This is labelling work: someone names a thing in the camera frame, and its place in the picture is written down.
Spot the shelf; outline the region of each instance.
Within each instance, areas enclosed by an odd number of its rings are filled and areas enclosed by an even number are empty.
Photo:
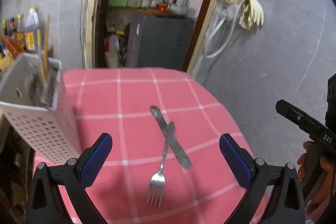
[[[137,10],[137,9],[141,9],[139,7],[120,7],[120,6],[108,6],[109,9],[127,9],[127,10]]]

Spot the white cable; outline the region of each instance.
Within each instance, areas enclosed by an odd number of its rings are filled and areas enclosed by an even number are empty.
[[[87,61],[86,61],[86,54],[84,53],[85,52],[85,45],[83,45],[83,42],[82,42],[82,11],[83,11],[83,0],[81,0],[81,13],[79,15],[79,41],[80,41],[80,44],[81,44],[82,65],[83,65],[83,69],[85,69]]]
[[[213,54],[210,54],[210,55],[207,55],[207,49],[209,47],[209,44],[210,44],[210,41],[211,39],[214,37],[214,35],[216,34],[216,32],[218,32],[218,30],[220,29],[220,27],[224,24],[225,22],[225,18],[223,18],[219,24],[216,26],[216,28],[214,29],[214,31],[209,35],[209,37],[207,38],[207,40],[205,41],[205,44],[204,44],[204,48],[203,48],[203,56],[205,58],[208,58],[208,59],[211,59],[211,58],[214,58],[216,57],[217,55],[219,55],[227,46],[227,44],[229,43],[231,37],[232,37],[232,34],[233,34],[233,30],[235,28],[235,25],[236,25],[236,20],[237,20],[237,17],[238,17],[238,13],[239,13],[239,10],[240,10],[240,4],[237,5],[237,9],[236,9],[236,12],[235,12],[235,15],[233,17],[233,21],[232,21],[232,25],[231,25],[231,29],[230,29],[230,32],[229,32],[229,36],[227,37],[225,43],[222,45],[222,47],[220,47],[220,49],[218,51],[216,51],[215,53]]]

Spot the butter knife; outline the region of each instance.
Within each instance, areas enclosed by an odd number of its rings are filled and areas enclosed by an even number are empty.
[[[160,108],[157,106],[151,106],[150,111],[155,117],[157,123],[159,124],[163,135],[166,136],[167,123],[162,116]],[[189,159],[186,152],[183,150],[182,146],[176,140],[175,136],[171,136],[170,147],[172,148],[177,160],[184,169],[189,169],[192,165],[191,160]]]

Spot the pink tablecloth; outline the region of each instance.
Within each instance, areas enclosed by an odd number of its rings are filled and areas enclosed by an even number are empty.
[[[189,75],[165,69],[73,70],[64,74],[64,81],[82,149],[102,132],[113,139],[95,183],[86,189],[108,223],[226,221],[245,190],[219,150],[219,137],[230,133],[251,151],[228,111],[209,92]],[[159,208],[146,205],[165,140],[150,105],[160,107],[166,121],[175,122],[175,136],[193,163],[189,170],[183,169],[169,148],[164,168],[167,184]],[[37,155],[35,163],[42,160]],[[80,223],[63,188],[61,192],[73,221]],[[265,205],[263,200],[252,223],[259,220]]]

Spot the fork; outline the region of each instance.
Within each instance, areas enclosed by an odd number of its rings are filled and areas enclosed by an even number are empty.
[[[150,184],[149,184],[147,205],[152,197],[151,206],[153,204],[154,199],[155,199],[154,206],[156,206],[157,201],[159,199],[159,207],[160,207],[162,196],[163,196],[163,191],[166,186],[166,180],[163,175],[163,165],[164,165],[164,162],[167,156],[169,143],[172,139],[171,137],[174,135],[174,133],[175,133],[175,124],[174,122],[170,122],[169,125],[167,126],[166,141],[165,141],[165,147],[163,149],[160,169],[156,174],[152,176]]]

